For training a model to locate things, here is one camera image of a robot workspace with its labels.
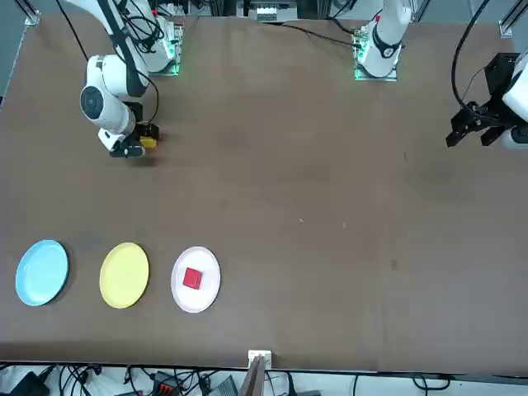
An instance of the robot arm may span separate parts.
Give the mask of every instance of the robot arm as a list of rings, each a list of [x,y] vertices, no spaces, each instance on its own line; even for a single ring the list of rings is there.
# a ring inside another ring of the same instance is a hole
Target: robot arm
[[[382,11],[364,27],[369,40],[359,64],[371,77],[383,78],[392,72],[412,15],[408,0],[384,0]]]
[[[138,125],[130,104],[118,97],[141,97],[149,85],[149,72],[164,68],[174,55],[166,51],[163,34],[151,37],[152,26],[160,31],[147,0],[67,0],[92,14],[111,38],[115,54],[92,56],[87,63],[87,81],[80,103],[84,115],[99,129],[98,137],[114,157],[139,157],[145,154],[138,131],[155,125]],[[124,21],[121,15],[130,18]],[[142,43],[145,50],[136,43]]]
[[[499,53],[484,68],[490,99],[482,106],[471,101],[451,119],[453,131],[445,138],[456,146],[468,133],[486,130],[480,140],[489,146],[497,139],[507,149],[528,149],[528,56]]]

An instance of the black cable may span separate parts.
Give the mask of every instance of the black cable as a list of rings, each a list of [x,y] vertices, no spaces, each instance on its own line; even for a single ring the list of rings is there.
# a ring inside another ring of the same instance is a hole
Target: black cable
[[[149,373],[144,367],[139,367],[139,369],[143,371],[152,381],[156,379],[156,375],[154,373]]]
[[[356,375],[354,379],[354,387],[352,388],[352,396],[356,396],[356,387],[357,387],[357,379],[360,378],[359,375]]]
[[[92,367],[89,367],[89,366],[85,367],[84,369],[82,369],[81,372],[78,371],[78,367],[74,367],[73,370],[68,368],[68,370],[70,371],[71,374],[73,374],[73,377],[75,379],[74,382],[73,382],[72,391],[70,393],[70,396],[73,396],[73,391],[75,390],[75,387],[77,386],[77,383],[79,383],[81,385],[81,391],[84,392],[85,395],[91,396],[90,392],[88,392],[88,389],[85,386],[86,381],[87,381],[88,371],[91,368]]]
[[[15,0],[15,3],[18,4],[18,7],[26,14],[26,17],[31,18],[30,14],[27,13],[26,9],[18,2],[18,0]]]
[[[134,380],[132,379],[132,367],[128,366],[126,368],[126,373],[128,374],[128,379],[130,381],[130,386],[132,387],[132,390],[134,391],[134,394],[138,394],[138,390],[135,388]]]
[[[459,44],[456,46],[455,55],[453,56],[453,64],[451,66],[451,87],[453,88],[453,94],[455,95],[456,101],[460,104],[460,106],[462,107],[463,110],[465,110],[466,112],[470,113],[470,115],[473,116],[474,118],[477,118],[477,119],[480,119],[480,120],[485,120],[488,123],[492,123],[492,125],[498,125],[498,119],[497,118],[488,117],[487,115],[479,114],[476,111],[474,111],[473,109],[470,109],[469,106],[466,105],[464,103],[464,101],[462,100],[462,98],[460,97],[459,91],[458,91],[458,89],[456,87],[456,64],[458,63],[460,51],[462,50],[462,46],[464,45],[464,42],[468,38],[469,32],[473,28],[473,25],[475,24],[475,22],[479,18],[479,16],[482,13],[482,11],[484,11],[484,8],[488,5],[489,1],[490,0],[483,0],[482,1],[482,3],[480,4],[480,7],[475,12],[475,15],[473,15],[473,17],[471,18],[471,21],[469,22],[469,24],[465,28],[464,34],[460,38]]]
[[[275,388],[273,388],[273,381],[271,380],[270,373],[267,372],[267,371],[266,371],[266,377],[267,377],[268,381],[270,381],[271,392],[273,393],[273,396],[276,396],[275,395]]]
[[[376,12],[370,21],[373,21],[382,11],[383,11],[383,8],[380,9],[378,12]]]
[[[166,8],[163,8],[161,4],[158,5],[158,14],[160,9],[165,13],[167,17],[172,17],[171,13]]]
[[[57,5],[59,6],[60,11],[63,13],[64,19],[65,19],[66,22],[68,23],[69,28],[72,30],[72,33],[73,33],[73,35],[75,36],[75,40],[77,41],[77,44],[79,44],[79,48],[81,49],[82,54],[84,55],[85,60],[88,61],[88,55],[86,55],[86,51],[84,50],[84,47],[83,47],[83,45],[81,44],[81,41],[80,41],[80,39],[79,39],[79,36],[77,35],[77,32],[76,32],[75,29],[73,28],[72,22],[69,20],[68,15],[66,15],[66,11],[63,9],[63,6],[60,5],[60,1],[59,1],[59,0],[55,0],[55,1],[57,2]]]
[[[158,90],[158,86],[156,86],[156,84],[154,83],[154,81],[152,81],[149,76],[141,73],[136,67],[135,65],[128,65],[125,60],[123,59],[123,57],[121,55],[119,55],[119,53],[116,51],[115,54],[117,55],[117,57],[121,60],[121,62],[123,62],[126,66],[126,68],[130,68],[132,67],[132,71],[134,73],[137,73],[139,74],[140,76],[144,77],[147,79],[147,81],[149,83],[152,84],[152,86],[154,87],[154,89],[156,90],[156,107],[154,107],[154,113],[152,114],[152,116],[150,117],[150,119],[147,121],[148,124],[150,124],[154,118],[156,118],[156,115],[158,114],[158,108],[159,108],[159,90]]]
[[[353,48],[361,48],[361,45],[359,45],[359,44],[354,44],[354,43],[351,43],[351,42],[348,42],[348,41],[342,41],[342,40],[334,39],[332,37],[328,37],[327,35],[321,35],[321,34],[316,33],[314,31],[309,31],[307,29],[304,29],[303,27],[292,26],[292,25],[282,25],[282,26],[283,27],[289,27],[291,29],[296,29],[297,31],[303,31],[304,33],[307,33],[309,35],[314,35],[315,37],[318,37],[320,39],[325,39],[325,40],[331,41],[332,43],[346,45],[348,47],[353,47]]]
[[[155,20],[155,22],[149,20],[134,0],[130,0],[130,2],[136,8],[136,10],[138,10],[141,16],[127,16],[123,12],[121,12],[121,18],[123,18],[125,24],[128,25],[130,29],[135,33],[136,37],[131,36],[131,39],[134,42],[134,45],[136,45],[136,47],[138,48],[138,51],[144,54],[154,53],[155,51],[152,50],[152,47],[154,46],[154,44],[156,44],[157,40],[163,39],[163,37],[165,37],[165,34],[163,33],[163,30],[157,20]],[[143,21],[144,23],[146,23],[148,28],[150,29],[150,33],[145,31],[143,28],[137,26],[134,21]],[[139,38],[138,31],[140,31],[147,37],[143,39]]]
[[[471,87],[471,84],[473,83],[473,80],[475,80],[475,77],[477,77],[477,75],[482,72],[484,69],[486,68],[486,66],[483,66],[482,68],[480,68],[479,70],[477,70],[475,72],[475,74],[473,75],[473,77],[469,80],[469,84],[468,84],[468,87],[465,88],[465,92],[464,92],[464,95],[462,95],[462,101],[464,101],[464,98],[465,96],[467,95],[468,91],[469,91],[469,88]]]
[[[339,10],[333,15],[332,18],[337,18],[337,16],[339,14],[341,14],[341,12],[347,8],[347,6],[350,4],[350,8],[348,9],[348,11],[350,11],[352,8],[354,8],[354,6],[356,5],[357,3],[357,0],[348,0],[347,2],[345,2],[341,8],[339,8]]]
[[[211,377],[212,375],[218,373],[219,370],[215,370],[213,371],[212,373],[209,373],[208,375],[204,375],[201,379],[202,380],[207,380],[209,377]],[[190,394],[198,385],[200,385],[200,381],[198,381],[198,384],[195,384],[194,386],[190,387],[184,394],[183,396],[187,396],[188,394]]]
[[[43,369],[39,374],[39,379],[42,381],[42,384],[48,379],[50,376],[51,371],[56,367],[57,365],[49,365],[45,369]]]
[[[33,12],[34,14],[36,14],[36,10],[35,10],[35,8],[33,7],[33,5],[32,5],[30,2],[28,2],[27,0],[23,0],[23,1],[24,1],[24,3],[27,5],[27,7],[31,10],[31,12]]]
[[[429,393],[429,391],[442,391],[442,390],[446,390],[447,388],[450,387],[451,385],[451,378],[449,377],[446,377],[444,378],[445,380],[445,384],[442,385],[442,386],[429,386],[429,384],[427,383],[426,381],[426,377],[424,377],[422,374],[419,375],[419,378],[422,379],[423,381],[423,385],[420,385],[417,381],[416,381],[416,378],[417,378],[417,375],[412,375],[412,383],[420,390],[423,390],[425,392],[425,395],[427,396],[427,394]]]
[[[336,17],[334,16],[329,16],[328,18],[326,18],[327,20],[329,21],[332,21],[333,23],[335,23],[337,25],[337,27],[339,29],[341,29],[342,31],[348,33],[349,35],[353,35],[356,30],[355,29],[347,29]]]
[[[288,376],[288,396],[297,396],[294,379],[292,378],[289,371],[286,371],[286,375]]]

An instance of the brown table surface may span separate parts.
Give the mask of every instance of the brown table surface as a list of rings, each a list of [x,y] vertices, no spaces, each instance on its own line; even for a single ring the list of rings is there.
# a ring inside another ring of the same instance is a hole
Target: brown table surface
[[[89,54],[101,25],[73,16]],[[296,22],[346,39],[331,22]],[[528,156],[479,136],[448,149],[463,26],[410,26],[398,83],[355,82],[347,47],[279,26],[200,18],[178,78],[156,78],[163,142],[110,158],[78,96],[85,64],[60,15],[28,30],[1,118],[0,358],[291,369],[523,374],[528,369]],[[509,44],[474,28],[474,71]],[[468,98],[486,98],[479,76]],[[144,97],[145,112],[154,104]],[[43,238],[68,249],[60,296],[25,306],[14,275]],[[99,270],[118,243],[150,279],[112,309]],[[204,245],[222,285],[174,303],[178,255]]]

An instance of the red block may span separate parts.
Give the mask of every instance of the red block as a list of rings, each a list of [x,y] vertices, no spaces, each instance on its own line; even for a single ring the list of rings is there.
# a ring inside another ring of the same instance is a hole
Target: red block
[[[201,272],[187,268],[185,270],[185,276],[183,277],[183,284],[192,289],[199,289],[201,283]]]

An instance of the yellow object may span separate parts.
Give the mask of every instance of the yellow object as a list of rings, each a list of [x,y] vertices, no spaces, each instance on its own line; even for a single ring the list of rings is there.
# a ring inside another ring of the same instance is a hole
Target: yellow object
[[[139,141],[141,142],[141,145],[147,150],[154,149],[156,147],[156,144],[158,144],[155,139],[149,138],[147,136],[141,136],[139,138]]]
[[[113,308],[127,308],[143,294],[149,280],[149,260],[135,243],[114,247],[101,266],[99,289]]]

